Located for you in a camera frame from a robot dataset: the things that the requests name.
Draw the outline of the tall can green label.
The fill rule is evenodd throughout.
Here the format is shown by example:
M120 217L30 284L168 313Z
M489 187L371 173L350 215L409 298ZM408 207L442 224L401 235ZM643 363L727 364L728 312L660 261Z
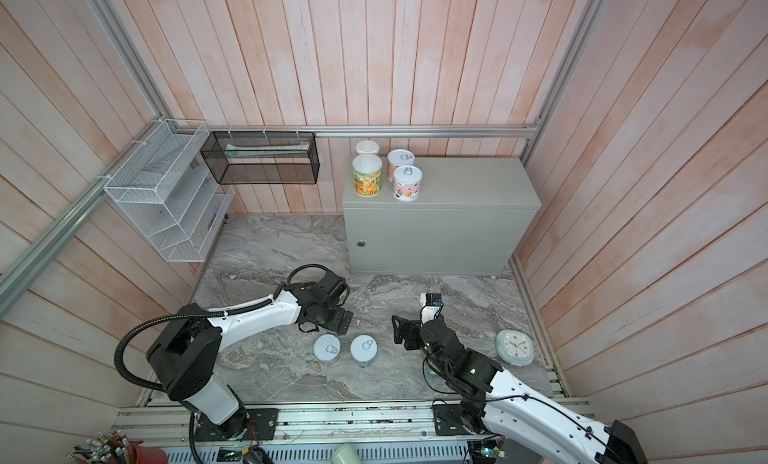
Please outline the tall can green label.
M382 167L381 158L375 154L360 154L353 159L353 183L357 195L370 198L380 193Z

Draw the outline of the pink can pull tab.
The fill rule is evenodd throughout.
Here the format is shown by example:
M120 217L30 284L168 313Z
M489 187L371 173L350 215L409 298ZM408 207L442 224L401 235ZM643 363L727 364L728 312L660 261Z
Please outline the pink can pull tab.
M401 202L418 199L423 179L422 171L416 166L399 166L393 172L393 194Z

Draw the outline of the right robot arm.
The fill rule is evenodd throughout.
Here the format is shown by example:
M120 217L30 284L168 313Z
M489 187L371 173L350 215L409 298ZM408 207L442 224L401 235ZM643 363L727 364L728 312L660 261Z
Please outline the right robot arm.
M423 353L423 365L461 397L460 420L475 433L512 439L555 463L646 463L635 431L587 418L535 391L490 357L470 349L439 316L392 318L393 338Z

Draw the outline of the yellow can white lid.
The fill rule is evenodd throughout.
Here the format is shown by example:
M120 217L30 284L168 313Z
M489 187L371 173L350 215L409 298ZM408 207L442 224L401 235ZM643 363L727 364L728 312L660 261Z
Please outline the yellow can white lid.
M362 140L355 145L357 155L376 155L380 153L380 145L373 140Z

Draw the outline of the orange can pull tab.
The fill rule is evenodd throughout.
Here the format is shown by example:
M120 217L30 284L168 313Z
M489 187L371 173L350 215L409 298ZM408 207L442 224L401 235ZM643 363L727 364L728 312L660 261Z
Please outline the orange can pull tab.
M410 166L415 162L415 156L407 149L394 149L387 155L387 178L394 179L394 172L398 167Z

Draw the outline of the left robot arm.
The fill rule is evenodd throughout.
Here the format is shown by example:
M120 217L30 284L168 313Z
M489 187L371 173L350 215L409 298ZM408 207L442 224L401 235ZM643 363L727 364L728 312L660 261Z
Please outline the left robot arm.
M128 382L164 392L192 413L193 420L210 425L224 440L249 431L252 418L237 394L214 375L219 354L232 345L274 328L309 323L344 335L353 313L344 308L349 295L346 280L321 264L291 271L276 290L242 304L203 309L195 303L177 313L150 319L128 331L114 352L114 366ZM144 331L164 329L146 352L155 382L132 373L125 350Z

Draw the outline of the pink can white lid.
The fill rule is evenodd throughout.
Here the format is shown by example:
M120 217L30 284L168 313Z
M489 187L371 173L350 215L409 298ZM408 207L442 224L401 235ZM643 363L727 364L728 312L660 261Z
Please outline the pink can white lid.
M313 354L322 366L333 366L341 357L342 345L333 334L318 337L313 345Z

